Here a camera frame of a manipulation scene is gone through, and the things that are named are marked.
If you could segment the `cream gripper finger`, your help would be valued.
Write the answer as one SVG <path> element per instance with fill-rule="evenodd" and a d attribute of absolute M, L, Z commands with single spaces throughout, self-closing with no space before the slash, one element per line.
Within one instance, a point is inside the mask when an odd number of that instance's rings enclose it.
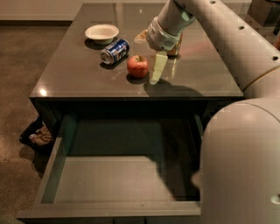
<path fill-rule="evenodd" d="M 138 35 L 135 36 L 134 42 L 138 44 L 142 44 L 146 42 L 147 30 L 141 31 Z"/>
<path fill-rule="evenodd" d="M 157 51 L 154 56 L 151 57 L 151 71 L 150 71 L 150 78 L 149 83 L 151 85 L 156 85 L 162 75 L 162 72 L 165 69 L 165 65 L 167 63 L 168 56 L 167 52 L 164 51 Z"/>

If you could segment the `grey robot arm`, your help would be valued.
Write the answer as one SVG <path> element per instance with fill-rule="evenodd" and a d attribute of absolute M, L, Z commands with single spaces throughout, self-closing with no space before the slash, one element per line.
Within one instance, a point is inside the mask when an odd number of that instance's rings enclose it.
<path fill-rule="evenodd" d="M 201 224 L 280 224 L 278 50 L 221 0 L 167 0 L 143 35 L 162 58 L 198 20 L 244 98 L 220 109 L 204 131 Z"/>

